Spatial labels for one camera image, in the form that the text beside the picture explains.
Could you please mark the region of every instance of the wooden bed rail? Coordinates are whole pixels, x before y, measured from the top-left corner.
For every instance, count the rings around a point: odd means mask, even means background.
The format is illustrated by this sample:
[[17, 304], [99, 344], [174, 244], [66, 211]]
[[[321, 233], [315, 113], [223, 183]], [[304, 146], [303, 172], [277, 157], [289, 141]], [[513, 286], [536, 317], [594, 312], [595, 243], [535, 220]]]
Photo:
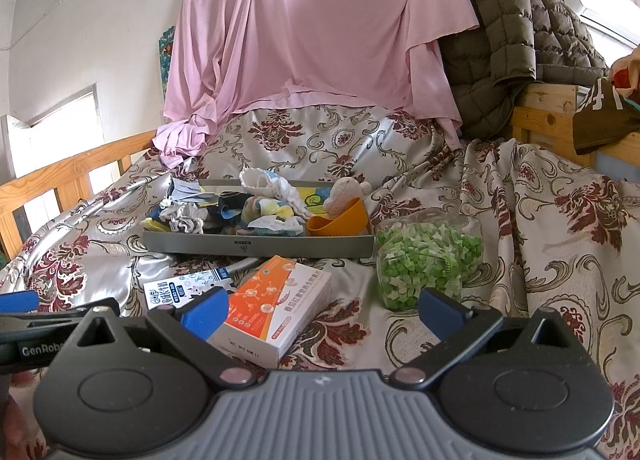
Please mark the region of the wooden bed rail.
[[0, 186], [0, 240], [9, 260], [22, 248], [22, 240], [14, 219], [14, 211], [30, 200], [53, 189], [60, 212], [89, 199], [94, 193], [89, 172], [118, 163], [120, 175], [131, 166], [131, 155], [151, 148], [155, 131], [116, 140], [84, 153], [70, 156], [50, 166], [37, 169]]
[[[580, 166], [595, 166], [596, 152], [578, 155], [574, 150], [573, 115], [578, 87], [573, 85], [532, 84], [516, 100], [510, 124], [519, 142], [539, 144], [546, 150]], [[598, 150], [633, 166], [640, 166], [640, 133]]]

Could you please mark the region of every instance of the orange silicone cup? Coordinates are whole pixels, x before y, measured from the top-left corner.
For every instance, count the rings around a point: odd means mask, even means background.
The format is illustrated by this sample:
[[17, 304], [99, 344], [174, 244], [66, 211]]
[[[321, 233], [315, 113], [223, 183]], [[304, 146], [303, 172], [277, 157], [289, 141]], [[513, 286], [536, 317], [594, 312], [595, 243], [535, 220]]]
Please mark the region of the orange silicone cup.
[[369, 225], [369, 214], [364, 202], [354, 198], [335, 220], [312, 216], [306, 222], [309, 236], [358, 236]]

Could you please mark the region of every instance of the cloth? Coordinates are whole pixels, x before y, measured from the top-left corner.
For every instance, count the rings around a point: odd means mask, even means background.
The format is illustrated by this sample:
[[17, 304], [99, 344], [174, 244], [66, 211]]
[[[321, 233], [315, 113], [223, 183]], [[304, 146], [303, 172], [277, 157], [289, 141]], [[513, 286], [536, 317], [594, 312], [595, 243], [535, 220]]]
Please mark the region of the cloth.
[[331, 196], [332, 187], [297, 187], [296, 189], [312, 215], [326, 216], [324, 202]]
[[218, 195], [204, 191], [204, 188], [198, 182], [187, 182], [173, 178], [169, 186], [167, 198], [162, 201], [162, 204], [169, 206], [174, 202], [217, 204]]
[[591, 87], [606, 63], [562, 0], [471, 0], [481, 27], [439, 40], [464, 137], [488, 139], [507, 124], [533, 81]]
[[621, 96], [608, 79], [600, 78], [576, 108], [572, 121], [575, 153], [587, 154], [640, 130], [640, 105]]
[[299, 216], [283, 220], [276, 215], [265, 215], [252, 220], [246, 229], [238, 229], [241, 236], [302, 236], [305, 233], [305, 221]]
[[283, 200], [298, 216], [305, 220], [311, 218], [311, 212], [306, 208], [298, 190], [286, 178], [273, 171], [255, 167], [243, 169], [240, 172], [240, 183], [252, 195]]
[[455, 148], [436, 40], [476, 26], [469, 0], [183, 0], [154, 145], [172, 168], [234, 112], [378, 104], [438, 119]]
[[[274, 128], [273, 115], [256, 110], [229, 120], [194, 167], [172, 173], [184, 180], [237, 178], [245, 166], [271, 166], [288, 180], [334, 182], [351, 175], [373, 187], [366, 205], [375, 224], [431, 206], [476, 216], [484, 256], [478, 274], [463, 285], [464, 303], [491, 304], [513, 316], [540, 306], [558, 310], [616, 401], [601, 452], [605, 458], [640, 456], [640, 185], [612, 182], [513, 140], [451, 151], [433, 121], [379, 107], [291, 109]], [[295, 126], [305, 135], [294, 135]], [[367, 135], [356, 144], [362, 132]], [[309, 139], [309, 133], [318, 135]], [[169, 182], [158, 152], [149, 151], [112, 187], [31, 236], [0, 271], [0, 292], [36, 290], [44, 311], [113, 296], [124, 315], [139, 316], [146, 311], [142, 286], [148, 281], [226, 266], [242, 284], [258, 264], [236, 268], [238, 258], [144, 247], [137, 221], [166, 196]], [[389, 374], [437, 342], [415, 311], [383, 307], [375, 260], [302, 262], [331, 273], [332, 302], [300, 334], [281, 368], [380, 368]], [[32, 391], [12, 393], [27, 408], [30, 437], [36, 437]], [[237, 456], [245, 458], [244, 450]], [[338, 456], [353, 457], [340, 446]]]
[[246, 201], [251, 198], [249, 193], [240, 191], [226, 191], [218, 199], [217, 212], [223, 220], [231, 220], [242, 214]]
[[207, 218], [207, 208], [193, 203], [172, 204], [160, 213], [160, 219], [169, 223], [172, 233], [202, 234]]
[[146, 218], [140, 220], [140, 226], [146, 231], [157, 231], [162, 233], [171, 232], [169, 223], [160, 217], [162, 209], [164, 208], [159, 205], [155, 205], [149, 209]]
[[284, 200], [276, 200], [265, 196], [252, 196], [247, 199], [242, 208], [240, 221], [242, 225], [248, 226], [260, 217], [271, 215], [286, 220], [291, 218], [294, 212]]

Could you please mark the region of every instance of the gray gripper base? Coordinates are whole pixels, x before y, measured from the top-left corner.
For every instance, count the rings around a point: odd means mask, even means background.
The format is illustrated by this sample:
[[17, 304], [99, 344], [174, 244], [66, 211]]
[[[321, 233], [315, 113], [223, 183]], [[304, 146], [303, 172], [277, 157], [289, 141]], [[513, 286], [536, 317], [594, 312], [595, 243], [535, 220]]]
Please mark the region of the gray gripper base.
[[[78, 460], [53, 452], [48, 460]], [[199, 428], [137, 460], [514, 460], [452, 430], [431, 399], [374, 371], [271, 372], [227, 392]], [[592, 449], [546, 460], [602, 460]]]

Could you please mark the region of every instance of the orange and white box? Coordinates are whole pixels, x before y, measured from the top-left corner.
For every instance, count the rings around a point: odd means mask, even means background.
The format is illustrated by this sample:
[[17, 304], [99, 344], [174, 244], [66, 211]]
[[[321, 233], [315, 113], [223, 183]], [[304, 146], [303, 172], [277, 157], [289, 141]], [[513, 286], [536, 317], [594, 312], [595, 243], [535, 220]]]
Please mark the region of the orange and white box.
[[277, 368], [293, 341], [330, 302], [331, 274], [274, 256], [229, 296], [229, 315], [211, 344]]

